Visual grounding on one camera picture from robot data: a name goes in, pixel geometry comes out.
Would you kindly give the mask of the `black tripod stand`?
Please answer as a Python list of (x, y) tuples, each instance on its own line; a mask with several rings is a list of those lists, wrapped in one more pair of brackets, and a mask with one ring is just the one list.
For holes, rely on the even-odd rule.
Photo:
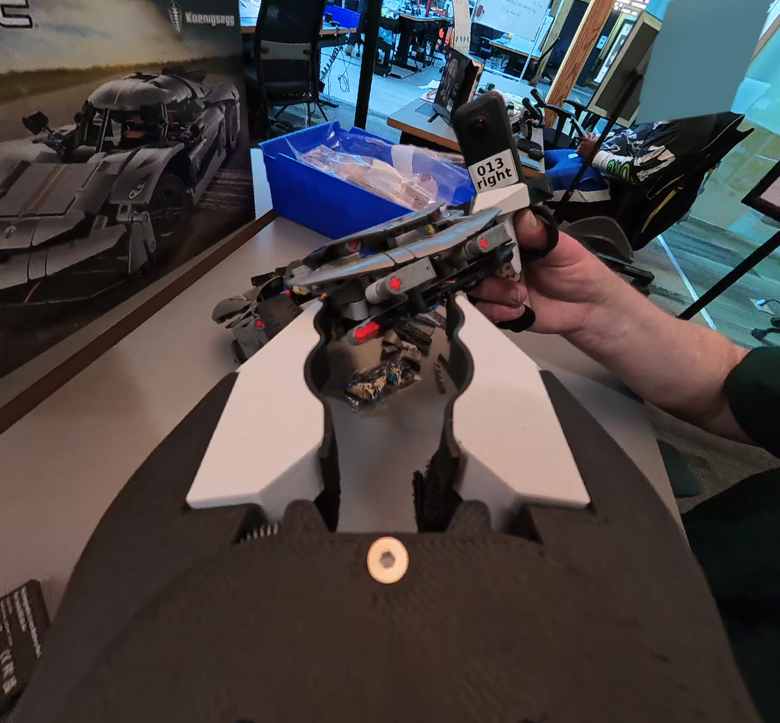
[[(775, 163), (740, 202), (748, 209), (769, 218), (775, 225), (779, 225), (779, 162)], [(762, 260), (768, 258), (778, 247), (779, 230), (776, 229), (774, 235), (756, 247), (747, 258), (719, 279), (702, 297), (695, 299), (677, 318), (691, 320), (697, 314), (702, 314), (712, 301), (736, 284)]]

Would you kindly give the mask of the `person's dark green clothing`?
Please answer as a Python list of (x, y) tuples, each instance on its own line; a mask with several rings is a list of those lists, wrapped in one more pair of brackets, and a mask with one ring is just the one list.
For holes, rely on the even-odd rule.
[(779, 470), (740, 481), (682, 515), (754, 705), (779, 721)]

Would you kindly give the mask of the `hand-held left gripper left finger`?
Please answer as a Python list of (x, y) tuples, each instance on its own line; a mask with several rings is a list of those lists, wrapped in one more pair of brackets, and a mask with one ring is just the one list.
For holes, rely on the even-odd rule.
[(239, 367), (187, 493), (190, 508), (253, 504), (276, 523), (307, 500), (336, 531), (338, 449), (323, 396), (331, 338), (331, 306), (317, 299)]

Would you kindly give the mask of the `wooden post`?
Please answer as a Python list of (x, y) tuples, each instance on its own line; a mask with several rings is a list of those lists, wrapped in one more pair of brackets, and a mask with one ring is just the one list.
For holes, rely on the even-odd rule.
[(560, 107), (563, 101), (569, 97), (590, 55), (591, 49), (598, 41), (609, 14), (615, 5), (615, 1), (590, 0), (548, 92), (548, 107), (545, 109), (544, 120), (546, 126), (554, 125), (557, 114), (552, 107)]

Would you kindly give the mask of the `blue plastic bin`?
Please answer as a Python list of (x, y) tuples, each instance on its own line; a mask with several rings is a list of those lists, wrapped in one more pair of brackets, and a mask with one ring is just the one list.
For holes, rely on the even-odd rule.
[(271, 202), (282, 217), (333, 240), (415, 212), (313, 169), (293, 156), (319, 145), (359, 152), (370, 140), (394, 143), (359, 128), (328, 122), (259, 144)]

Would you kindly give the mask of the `framed board on easel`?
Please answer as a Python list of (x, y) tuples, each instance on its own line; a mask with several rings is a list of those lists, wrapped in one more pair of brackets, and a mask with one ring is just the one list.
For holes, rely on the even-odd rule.
[(587, 111), (611, 124), (630, 127), (639, 111), (644, 76), (647, 73), (661, 21), (643, 11), (594, 92)]

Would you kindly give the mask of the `black battery pack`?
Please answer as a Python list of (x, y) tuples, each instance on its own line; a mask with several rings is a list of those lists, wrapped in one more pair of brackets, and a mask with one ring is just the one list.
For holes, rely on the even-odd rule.
[(1, 596), (1, 711), (13, 706), (29, 682), (50, 626), (39, 580)]

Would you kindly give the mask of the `grey lego car model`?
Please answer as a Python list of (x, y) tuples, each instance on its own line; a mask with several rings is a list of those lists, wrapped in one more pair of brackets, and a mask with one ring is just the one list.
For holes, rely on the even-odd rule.
[(217, 303), (211, 318), (232, 332), (242, 363), (323, 300), (334, 337), (358, 346), (488, 276), (518, 281), (522, 263), (512, 219), (499, 206), (472, 211), (432, 204), (254, 276), (249, 290)]

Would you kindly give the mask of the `bag of lego pieces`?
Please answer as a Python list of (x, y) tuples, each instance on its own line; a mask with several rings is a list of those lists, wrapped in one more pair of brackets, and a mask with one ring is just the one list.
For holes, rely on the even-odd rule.
[(354, 372), (340, 392), (353, 410), (378, 406), (422, 380), (422, 362), (428, 351), (390, 331), (381, 341), (377, 363)]

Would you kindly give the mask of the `white sign board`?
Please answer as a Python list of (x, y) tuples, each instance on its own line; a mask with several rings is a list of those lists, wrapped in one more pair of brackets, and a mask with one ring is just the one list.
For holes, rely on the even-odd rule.
[(453, 33), (449, 42), (452, 49), (468, 56), (471, 44), (471, 15), (469, 0), (451, 0), (453, 4)]

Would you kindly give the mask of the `lego set box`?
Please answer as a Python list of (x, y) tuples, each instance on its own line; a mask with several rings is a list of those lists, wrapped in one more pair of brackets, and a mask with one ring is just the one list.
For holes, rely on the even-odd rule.
[(2, 0), (1, 374), (255, 216), (239, 0)]

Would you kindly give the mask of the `clear plastic bag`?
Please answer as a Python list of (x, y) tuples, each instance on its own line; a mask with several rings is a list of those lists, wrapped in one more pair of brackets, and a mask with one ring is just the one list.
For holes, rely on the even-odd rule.
[(420, 211), (432, 204), (457, 206), (475, 195), (460, 155), (414, 145), (370, 140), (359, 152), (319, 145), (293, 150), (295, 159), (386, 201)]

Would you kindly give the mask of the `person's right hand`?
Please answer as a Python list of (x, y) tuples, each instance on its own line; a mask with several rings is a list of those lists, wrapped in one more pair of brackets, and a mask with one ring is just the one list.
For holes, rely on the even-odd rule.
[(544, 257), (525, 264), (524, 280), (486, 278), (471, 292), (495, 324), (519, 320), (529, 306), (532, 331), (559, 335), (584, 352), (607, 336), (630, 287), (567, 234)]

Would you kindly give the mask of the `brown office desk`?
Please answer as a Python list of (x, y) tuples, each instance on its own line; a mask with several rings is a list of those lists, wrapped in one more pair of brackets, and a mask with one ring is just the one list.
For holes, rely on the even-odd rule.
[[(453, 128), (434, 112), (433, 104), (418, 98), (387, 117), (388, 126), (401, 132), (401, 144), (427, 147), (435, 151), (461, 154)], [(543, 130), (531, 124), (530, 140), (540, 147), (543, 144)], [(523, 172), (531, 178), (544, 174), (544, 159), (533, 159), (520, 152)]]

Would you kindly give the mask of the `black metal pole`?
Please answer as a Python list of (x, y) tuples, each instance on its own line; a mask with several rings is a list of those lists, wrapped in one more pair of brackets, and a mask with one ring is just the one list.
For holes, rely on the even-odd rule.
[(362, 130), (366, 128), (366, 119), (369, 110), (382, 5), (383, 0), (367, 0), (366, 4), (364, 49), (361, 57), (362, 62), (360, 64), (360, 78), (354, 115), (354, 125)]

